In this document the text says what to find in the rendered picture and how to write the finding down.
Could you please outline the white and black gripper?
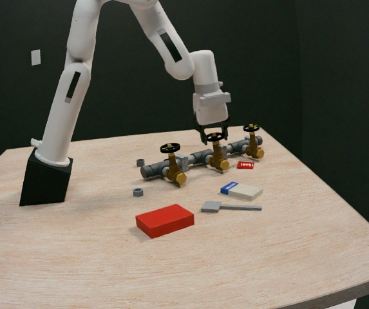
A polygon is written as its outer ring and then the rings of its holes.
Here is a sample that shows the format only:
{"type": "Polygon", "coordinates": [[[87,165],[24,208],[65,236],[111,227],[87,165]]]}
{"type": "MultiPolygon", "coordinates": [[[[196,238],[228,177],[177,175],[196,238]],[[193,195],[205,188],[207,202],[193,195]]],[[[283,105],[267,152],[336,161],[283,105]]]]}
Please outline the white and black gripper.
{"type": "Polygon", "coordinates": [[[203,96],[199,93],[193,94],[194,115],[188,122],[188,125],[200,133],[201,142],[207,145],[205,125],[215,122],[221,122],[221,129],[222,133],[224,134],[224,140],[227,140],[227,128],[229,127],[232,119],[235,117],[235,114],[227,109],[226,103],[202,107],[200,105],[199,97],[203,96]],[[198,122],[199,127],[194,125],[195,121],[198,122]]]}

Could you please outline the red rectangular block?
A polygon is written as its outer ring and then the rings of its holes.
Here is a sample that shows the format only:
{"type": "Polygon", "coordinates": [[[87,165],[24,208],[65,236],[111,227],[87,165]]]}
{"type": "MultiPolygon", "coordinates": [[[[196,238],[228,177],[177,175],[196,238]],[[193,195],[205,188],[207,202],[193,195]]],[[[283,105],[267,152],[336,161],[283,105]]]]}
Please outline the red rectangular block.
{"type": "Polygon", "coordinates": [[[135,216],[137,227],[151,239],[194,225],[194,214],[177,203],[135,216]]]}

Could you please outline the red square tag with chain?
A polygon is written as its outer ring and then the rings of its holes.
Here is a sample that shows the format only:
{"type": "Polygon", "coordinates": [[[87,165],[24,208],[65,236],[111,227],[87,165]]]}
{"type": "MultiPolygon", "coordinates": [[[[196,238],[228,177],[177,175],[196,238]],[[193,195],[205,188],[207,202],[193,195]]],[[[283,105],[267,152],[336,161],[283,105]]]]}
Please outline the red square tag with chain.
{"type": "Polygon", "coordinates": [[[237,168],[240,169],[253,169],[254,162],[238,162],[237,168]]]}

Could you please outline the grey t-shaped pipe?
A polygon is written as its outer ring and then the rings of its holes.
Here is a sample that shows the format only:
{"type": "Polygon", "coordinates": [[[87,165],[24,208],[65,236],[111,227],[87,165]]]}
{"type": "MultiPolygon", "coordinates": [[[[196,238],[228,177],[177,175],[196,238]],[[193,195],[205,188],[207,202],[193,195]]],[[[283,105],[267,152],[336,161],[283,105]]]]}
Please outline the grey t-shaped pipe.
{"type": "Polygon", "coordinates": [[[210,165],[211,167],[215,167],[217,170],[225,171],[229,168],[230,164],[227,161],[228,153],[233,154],[239,152],[242,154],[246,153],[247,156],[252,156],[252,158],[263,158],[265,152],[258,147],[263,143],[263,139],[259,135],[255,136],[255,131],[260,130],[260,126],[258,124],[247,124],[243,126],[243,130],[245,132],[249,132],[250,136],[245,136],[244,140],[232,142],[227,145],[221,144],[223,158],[220,152],[221,149],[219,148],[220,145],[217,141],[222,140],[224,138],[224,134],[219,132],[209,133],[206,135],[207,141],[216,142],[213,143],[213,149],[206,149],[196,153],[191,153],[189,156],[183,154],[175,155],[175,152],[180,150],[180,144],[164,144],[160,147],[160,152],[165,154],[168,153],[169,159],[163,162],[143,166],[140,168],[140,173],[144,179],[161,175],[166,177],[168,180],[172,180],[173,182],[175,181],[174,183],[179,185],[186,182],[187,176],[184,174],[184,172],[189,171],[190,164],[195,165],[203,163],[210,165]],[[256,128],[254,129],[254,127],[256,128]]]}

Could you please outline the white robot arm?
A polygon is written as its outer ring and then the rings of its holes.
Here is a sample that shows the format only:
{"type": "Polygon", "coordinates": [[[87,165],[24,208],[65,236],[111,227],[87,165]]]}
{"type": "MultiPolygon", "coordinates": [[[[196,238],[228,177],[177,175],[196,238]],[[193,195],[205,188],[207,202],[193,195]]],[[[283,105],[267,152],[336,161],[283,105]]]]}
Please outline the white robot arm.
{"type": "MultiPolygon", "coordinates": [[[[91,80],[91,66],[100,9],[111,0],[77,0],[73,11],[64,71],[50,110],[43,140],[31,139],[35,157],[55,167],[67,167],[66,157],[82,102],[91,80]],[[84,62],[84,63],[83,63],[84,62]],[[70,64],[70,65],[69,65],[70,64]]],[[[210,50],[189,53],[158,0],[115,0],[129,4],[147,38],[161,54],[166,71],[178,80],[193,75],[202,107],[231,102],[221,92],[210,50]]]]}

